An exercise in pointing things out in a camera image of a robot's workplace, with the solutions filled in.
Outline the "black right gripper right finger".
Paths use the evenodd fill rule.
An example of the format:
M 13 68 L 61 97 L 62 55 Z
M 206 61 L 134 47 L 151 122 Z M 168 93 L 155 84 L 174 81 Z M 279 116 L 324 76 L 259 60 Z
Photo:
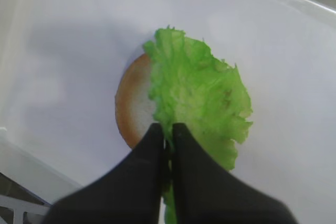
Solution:
M 177 223 L 297 223 L 282 202 L 237 179 L 173 126 L 172 182 Z

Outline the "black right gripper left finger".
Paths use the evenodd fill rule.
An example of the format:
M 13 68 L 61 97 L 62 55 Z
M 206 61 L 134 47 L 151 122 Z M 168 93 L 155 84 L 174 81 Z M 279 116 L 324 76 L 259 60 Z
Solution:
M 54 203 L 43 223 L 158 223 L 164 181 L 159 124 L 115 168 Z

